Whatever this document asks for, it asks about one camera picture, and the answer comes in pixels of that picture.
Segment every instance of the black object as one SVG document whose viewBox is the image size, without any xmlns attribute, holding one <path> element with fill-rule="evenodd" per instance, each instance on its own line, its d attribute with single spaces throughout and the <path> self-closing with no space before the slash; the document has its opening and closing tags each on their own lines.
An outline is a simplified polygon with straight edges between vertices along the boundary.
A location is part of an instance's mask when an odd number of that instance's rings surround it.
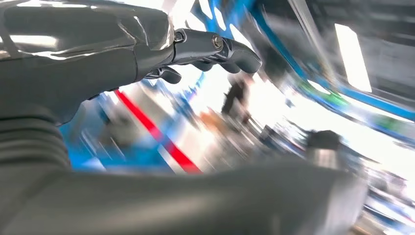
<svg viewBox="0 0 415 235">
<path fill-rule="evenodd" d="M 340 147 L 340 136 L 330 130 L 309 132 L 307 148 L 329 149 L 337 151 Z"/>
<path fill-rule="evenodd" d="M 179 30 L 174 42 L 153 9 L 9 0 L 0 10 L 2 235 L 341 234 L 357 218 L 365 183 L 306 162 L 194 177 L 71 172 L 55 124 L 83 100 L 159 68 L 175 74 L 171 64 L 255 72 L 261 62 L 214 33 Z"/>
</svg>

